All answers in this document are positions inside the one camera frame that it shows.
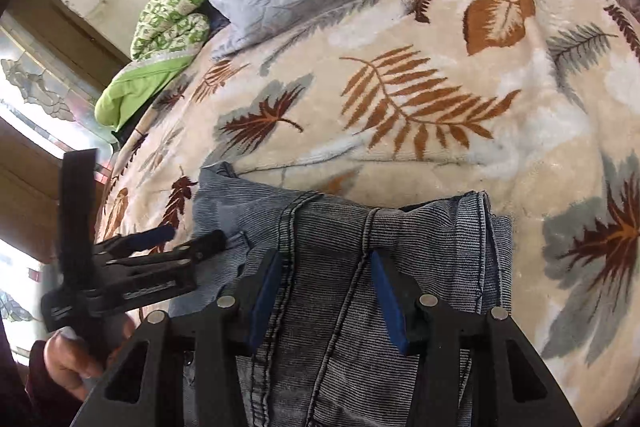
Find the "person left hand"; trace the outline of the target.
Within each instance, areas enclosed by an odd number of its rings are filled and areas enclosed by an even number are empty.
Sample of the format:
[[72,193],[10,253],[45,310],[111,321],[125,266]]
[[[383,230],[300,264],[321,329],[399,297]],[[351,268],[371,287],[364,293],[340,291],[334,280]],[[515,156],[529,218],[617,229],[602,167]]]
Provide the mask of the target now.
[[115,362],[122,347],[136,330],[136,324],[128,314],[123,315],[120,321],[122,332],[116,336],[117,347],[104,362],[92,355],[87,343],[79,336],[74,336],[68,327],[54,333],[43,347],[41,394],[49,399],[85,401],[90,392],[89,385],[100,379],[105,369]]

